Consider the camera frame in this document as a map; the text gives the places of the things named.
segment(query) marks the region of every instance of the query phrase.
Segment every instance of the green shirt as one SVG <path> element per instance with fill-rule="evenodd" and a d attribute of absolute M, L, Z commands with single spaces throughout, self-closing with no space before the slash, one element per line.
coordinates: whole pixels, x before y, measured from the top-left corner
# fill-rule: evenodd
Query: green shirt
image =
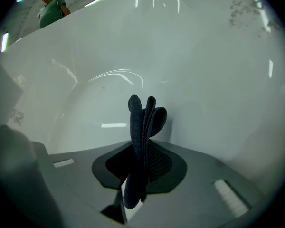
<path fill-rule="evenodd" d="M 66 4 L 64 0 L 52 0 L 44 5 L 39 14 L 40 29 L 63 18 L 60 6 Z"/>

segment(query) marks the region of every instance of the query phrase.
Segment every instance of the ceiling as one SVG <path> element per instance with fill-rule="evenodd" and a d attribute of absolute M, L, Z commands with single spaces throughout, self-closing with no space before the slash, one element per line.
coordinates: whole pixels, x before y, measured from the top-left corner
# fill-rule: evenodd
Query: ceiling
<path fill-rule="evenodd" d="M 65 0 L 71 13 L 94 0 Z M 8 45 L 39 29 L 38 13 L 44 6 L 41 0 L 23 0 L 13 5 L 0 25 L 0 52 L 4 33 L 9 33 Z"/>

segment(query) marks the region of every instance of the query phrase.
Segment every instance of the dark gray fabric object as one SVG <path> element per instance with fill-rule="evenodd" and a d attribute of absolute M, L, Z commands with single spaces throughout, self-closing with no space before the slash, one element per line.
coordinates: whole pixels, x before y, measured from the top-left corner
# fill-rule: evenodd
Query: dark gray fabric object
<path fill-rule="evenodd" d="M 137 95 L 132 95 L 128 102 L 130 115 L 130 136 L 135 158 L 134 169 L 130 172 L 125 186 L 123 200 L 128 209 L 136 207 L 139 199 L 146 198 L 146 185 L 149 183 L 148 144 L 149 138 L 156 135 L 165 125 L 167 111 L 163 107 L 155 108 L 156 100 L 148 98 L 147 106 L 142 110 Z"/>

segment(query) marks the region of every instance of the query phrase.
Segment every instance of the white curved surface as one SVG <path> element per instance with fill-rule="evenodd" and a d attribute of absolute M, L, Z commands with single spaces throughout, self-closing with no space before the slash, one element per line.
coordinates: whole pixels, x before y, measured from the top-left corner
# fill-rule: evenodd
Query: white curved surface
<path fill-rule="evenodd" d="M 211 154 L 268 193 L 285 172 L 285 31 L 262 29 L 253 5 L 104 0 L 78 10 L 0 54 L 24 91 L 23 122 L 9 126 L 49 153 L 97 148 L 129 140 L 128 99 L 145 106 L 152 95 L 168 112 L 154 139 Z"/>

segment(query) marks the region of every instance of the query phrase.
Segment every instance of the man's arm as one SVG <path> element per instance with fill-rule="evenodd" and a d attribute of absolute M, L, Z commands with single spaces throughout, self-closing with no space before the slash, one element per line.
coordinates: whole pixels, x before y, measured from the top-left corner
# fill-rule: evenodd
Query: man's arm
<path fill-rule="evenodd" d="M 65 4 L 61 4 L 60 8 L 61 8 L 61 11 L 64 14 L 64 17 L 71 13 L 70 10 L 67 8 L 67 6 Z"/>

